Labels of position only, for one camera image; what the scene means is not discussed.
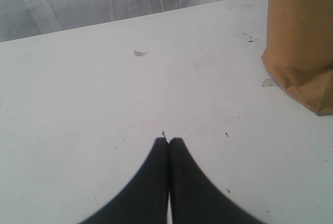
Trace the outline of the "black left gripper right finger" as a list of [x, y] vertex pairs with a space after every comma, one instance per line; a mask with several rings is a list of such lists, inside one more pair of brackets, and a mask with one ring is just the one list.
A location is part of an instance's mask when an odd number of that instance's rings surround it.
[[173, 138], [170, 150], [170, 196], [173, 223], [256, 223], [202, 172], [185, 142]]

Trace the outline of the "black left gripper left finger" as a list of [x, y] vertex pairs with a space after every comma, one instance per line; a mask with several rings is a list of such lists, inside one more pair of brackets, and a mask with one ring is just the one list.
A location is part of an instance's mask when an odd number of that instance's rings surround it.
[[84, 223], [167, 223], [169, 144], [157, 138], [129, 183]]

